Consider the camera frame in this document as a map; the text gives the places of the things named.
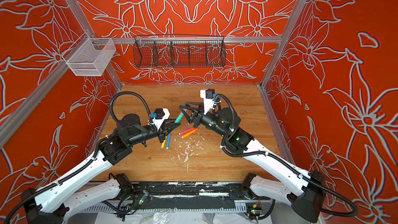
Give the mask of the green marker pen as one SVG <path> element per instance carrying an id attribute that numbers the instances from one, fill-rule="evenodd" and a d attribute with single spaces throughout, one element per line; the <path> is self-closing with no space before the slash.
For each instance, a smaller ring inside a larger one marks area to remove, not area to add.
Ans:
<path id="1" fill-rule="evenodd" d="M 178 115 L 178 117 L 175 119 L 175 123 L 179 123 L 181 121 L 181 119 L 183 118 L 184 113 L 180 112 L 180 114 Z"/>

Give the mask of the yellow marker pen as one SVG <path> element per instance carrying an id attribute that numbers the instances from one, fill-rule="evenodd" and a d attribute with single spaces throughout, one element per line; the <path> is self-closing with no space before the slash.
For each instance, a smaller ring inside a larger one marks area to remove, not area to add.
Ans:
<path id="1" fill-rule="evenodd" d="M 161 148 L 164 148 L 166 146 L 167 143 L 167 136 L 165 137 L 164 141 L 161 144 Z"/>

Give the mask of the orange marker pen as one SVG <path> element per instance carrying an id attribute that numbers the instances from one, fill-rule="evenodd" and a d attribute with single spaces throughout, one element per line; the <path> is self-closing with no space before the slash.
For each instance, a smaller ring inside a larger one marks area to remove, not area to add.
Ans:
<path id="1" fill-rule="evenodd" d="M 190 132 L 184 134 L 184 135 L 182 136 L 182 138 L 184 139 L 184 138 L 186 138 L 186 137 L 188 137 L 188 136 L 194 134 L 197 130 L 198 130 L 198 128 L 191 130 Z"/>

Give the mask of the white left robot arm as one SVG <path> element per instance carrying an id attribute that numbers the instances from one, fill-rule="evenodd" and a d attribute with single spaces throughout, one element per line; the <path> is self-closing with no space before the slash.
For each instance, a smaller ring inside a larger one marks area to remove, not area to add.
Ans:
<path id="1" fill-rule="evenodd" d="M 100 140 L 94 152 L 79 165 L 38 189 L 28 189 L 22 196 L 22 206 L 29 224 L 63 224 L 72 216 L 100 202 L 127 195 L 132 189 L 128 177 L 118 174 L 113 179 L 81 190 L 91 179 L 110 169 L 131 152 L 137 144 L 157 138 L 160 142 L 179 123 L 169 118 L 167 109 L 160 116 L 150 114 L 149 124 L 142 126 L 137 114 L 128 114 L 116 121 L 113 133 Z"/>

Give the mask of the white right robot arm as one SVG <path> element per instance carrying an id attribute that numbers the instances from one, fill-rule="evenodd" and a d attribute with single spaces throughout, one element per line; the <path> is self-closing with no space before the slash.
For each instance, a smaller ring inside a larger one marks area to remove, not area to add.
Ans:
<path id="1" fill-rule="evenodd" d="M 194 127 L 203 125 L 222 136 L 221 148 L 228 156 L 253 162 L 283 184 L 277 189 L 254 176 L 249 188 L 255 195 L 291 206 L 296 214 L 310 223 L 318 221 L 326 195 L 323 174 L 298 168 L 271 152 L 239 126 L 241 118 L 230 107 L 214 112 L 202 103 L 186 102 L 179 109 Z"/>

